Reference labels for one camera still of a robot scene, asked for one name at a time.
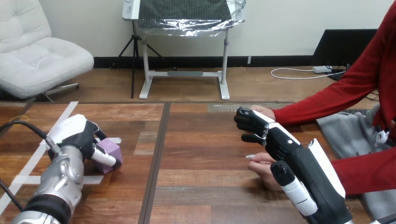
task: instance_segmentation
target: white cable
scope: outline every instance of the white cable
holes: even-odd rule
[[[313,71],[313,70],[300,70],[300,69],[287,69],[287,68],[279,68],[279,69],[274,69],[271,71],[271,75],[275,78],[281,78],[281,79],[313,79],[313,78],[322,78],[322,77],[327,77],[327,76],[332,76],[332,75],[338,75],[341,73],[345,73],[345,71],[338,72],[338,73],[333,73],[333,74],[328,74],[328,75],[322,75],[322,76],[315,76],[315,77],[308,77],[308,78],[291,78],[291,77],[278,77],[273,74],[274,71],[277,70],[293,70],[293,71]]]

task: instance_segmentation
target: white wall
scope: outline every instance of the white wall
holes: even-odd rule
[[[117,56],[132,34],[123,0],[40,0],[53,37],[94,56]],[[247,0],[230,30],[230,56],[312,55],[325,29],[378,28],[393,0]],[[221,56],[223,37],[150,36],[163,56]],[[125,56],[131,56],[129,48]]]

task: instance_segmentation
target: tripod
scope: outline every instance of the tripod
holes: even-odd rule
[[[141,41],[141,37],[139,35],[136,34],[135,31],[135,25],[134,25],[134,21],[132,21],[132,29],[134,34],[132,34],[131,39],[128,41],[128,43],[125,45],[124,49],[121,51],[120,55],[118,55],[117,59],[115,62],[113,62],[112,66],[110,67],[110,69],[114,68],[115,63],[118,62],[122,56],[122,54],[124,53],[124,51],[127,49],[127,47],[130,45],[130,43],[132,41],[134,41],[134,49],[133,49],[133,56],[132,56],[132,91],[131,91],[131,98],[134,97],[134,86],[135,86],[135,59],[139,59],[139,48],[137,45],[137,41]],[[164,58],[156,51],[154,50],[154,48],[152,48],[150,45],[147,44],[147,47],[150,48],[150,50],[152,50],[162,61],[164,60]]]

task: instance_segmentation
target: wearable robotic device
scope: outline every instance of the wearable robotic device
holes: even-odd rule
[[[245,142],[265,146],[276,160],[271,172],[286,195],[309,224],[353,224],[345,205],[345,190],[316,139],[308,148],[273,119],[240,107],[234,117]],[[396,214],[372,223],[388,224]]]

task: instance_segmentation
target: black monitor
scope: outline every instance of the black monitor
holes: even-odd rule
[[[312,65],[352,65],[376,32],[376,29],[325,30],[313,54]]]

